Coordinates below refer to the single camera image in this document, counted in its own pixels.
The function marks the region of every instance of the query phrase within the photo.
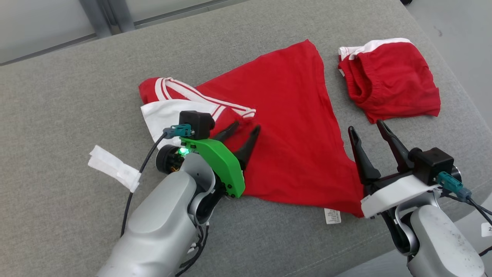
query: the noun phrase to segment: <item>green plastic part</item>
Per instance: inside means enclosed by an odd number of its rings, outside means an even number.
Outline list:
[[[189,139],[180,137],[186,147],[192,152],[198,152],[220,177],[227,193],[231,197],[240,197],[245,190],[243,171],[238,159],[225,145],[214,139]]]

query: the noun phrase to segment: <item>red garment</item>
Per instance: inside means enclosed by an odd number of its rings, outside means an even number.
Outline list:
[[[156,101],[140,93],[145,101]],[[362,217],[363,186],[345,154],[326,91],[324,68],[308,40],[260,56],[196,87],[210,99],[252,107],[256,115],[226,141],[235,151],[256,124],[261,132],[245,170],[244,195],[318,206]]]
[[[378,119],[438,116],[439,89],[419,50],[404,38],[341,47],[340,64],[350,98],[370,123]]]

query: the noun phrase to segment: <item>gray fabric surface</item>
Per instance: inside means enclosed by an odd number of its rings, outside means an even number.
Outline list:
[[[422,52],[440,88],[438,118],[388,120],[408,147],[439,147],[456,159],[481,202],[491,191],[492,139],[467,94],[396,0],[252,0],[117,35],[0,68],[2,190],[0,276],[93,276],[120,233],[127,190],[87,166],[95,144],[133,167],[152,140],[138,84],[172,76],[198,85],[241,64],[310,39],[325,63],[326,86],[346,151],[354,125],[382,174],[391,152],[349,99],[337,70],[339,46],[405,37]],[[132,210],[161,181],[143,175]],[[457,220],[471,210],[444,201]],[[393,249],[381,220],[244,197],[223,200],[207,247],[186,276],[333,276]]]

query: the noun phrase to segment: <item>green led light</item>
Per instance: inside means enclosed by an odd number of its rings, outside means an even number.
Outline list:
[[[185,156],[186,154],[188,154],[188,153],[189,153],[189,150],[188,150],[188,149],[186,149],[186,148],[180,148],[180,149],[178,150],[178,152],[179,152],[179,154],[180,154],[180,155]]]

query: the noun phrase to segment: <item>clothing care label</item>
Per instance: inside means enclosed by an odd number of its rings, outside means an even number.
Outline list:
[[[488,222],[482,223],[482,237],[492,236],[492,226]]]
[[[337,224],[341,223],[340,211],[325,208],[325,218],[326,224]]]

